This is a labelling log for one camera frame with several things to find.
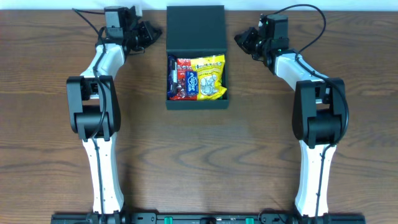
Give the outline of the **red Hacks candy bag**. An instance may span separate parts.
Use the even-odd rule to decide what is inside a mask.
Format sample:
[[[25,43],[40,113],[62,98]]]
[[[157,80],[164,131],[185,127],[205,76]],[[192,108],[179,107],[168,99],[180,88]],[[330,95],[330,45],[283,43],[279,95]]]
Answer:
[[[186,71],[193,71],[191,60],[189,58],[177,58],[177,71],[178,71],[178,86],[177,94],[169,98],[169,100],[188,100],[196,101],[197,96],[188,96],[185,87],[185,73]]]

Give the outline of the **dark green box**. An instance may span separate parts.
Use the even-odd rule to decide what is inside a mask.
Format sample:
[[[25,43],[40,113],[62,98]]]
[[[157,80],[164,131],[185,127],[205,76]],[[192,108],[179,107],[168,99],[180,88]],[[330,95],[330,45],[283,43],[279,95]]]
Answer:
[[[169,79],[169,57],[198,58],[212,55],[227,56],[224,6],[167,6],[166,54]],[[221,84],[226,93],[217,100],[170,100],[168,110],[220,110],[229,106],[228,63],[224,66]]]

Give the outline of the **dark blue snack bar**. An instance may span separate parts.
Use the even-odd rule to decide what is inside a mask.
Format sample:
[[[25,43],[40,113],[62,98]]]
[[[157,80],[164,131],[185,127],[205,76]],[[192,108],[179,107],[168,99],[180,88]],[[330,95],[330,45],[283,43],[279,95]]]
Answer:
[[[178,71],[177,71],[177,59],[173,55],[168,56],[168,92],[169,98],[174,97],[177,94],[178,86]]]

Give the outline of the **yellow Hacks candy bag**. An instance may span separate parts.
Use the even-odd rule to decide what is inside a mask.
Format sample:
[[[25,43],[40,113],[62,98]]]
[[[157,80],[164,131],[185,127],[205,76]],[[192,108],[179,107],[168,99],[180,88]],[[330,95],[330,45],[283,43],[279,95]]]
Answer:
[[[225,56],[212,55],[191,59],[191,67],[198,77],[197,100],[217,100],[221,98],[227,88],[222,86],[222,75],[225,65]]]

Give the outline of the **blue Eclipse mint pack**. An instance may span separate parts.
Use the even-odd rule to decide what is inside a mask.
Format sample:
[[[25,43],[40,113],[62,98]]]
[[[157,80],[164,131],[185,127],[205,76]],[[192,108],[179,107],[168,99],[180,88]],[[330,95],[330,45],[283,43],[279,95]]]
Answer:
[[[188,96],[197,96],[198,94],[198,76],[195,71],[186,71],[185,87]]]

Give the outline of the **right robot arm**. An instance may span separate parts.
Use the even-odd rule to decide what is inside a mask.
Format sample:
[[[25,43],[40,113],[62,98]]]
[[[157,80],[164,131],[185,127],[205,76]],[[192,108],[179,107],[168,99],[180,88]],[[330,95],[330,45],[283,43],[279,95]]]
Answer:
[[[345,84],[317,72],[289,46],[288,17],[261,15],[257,28],[235,36],[238,46],[262,62],[295,92],[292,129],[301,151],[300,183],[295,208],[317,222],[328,213],[327,189],[336,145],[348,127]]]

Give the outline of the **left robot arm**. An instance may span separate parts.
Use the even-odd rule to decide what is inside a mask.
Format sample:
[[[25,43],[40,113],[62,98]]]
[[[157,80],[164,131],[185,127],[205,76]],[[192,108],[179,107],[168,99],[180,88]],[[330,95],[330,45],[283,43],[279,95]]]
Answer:
[[[87,153],[93,184],[93,211],[88,223],[123,223],[124,195],[116,160],[121,112],[114,86],[130,55],[143,54],[161,36],[142,20],[138,6],[108,6],[105,25],[96,29],[96,54],[88,68],[66,82],[70,125]]]

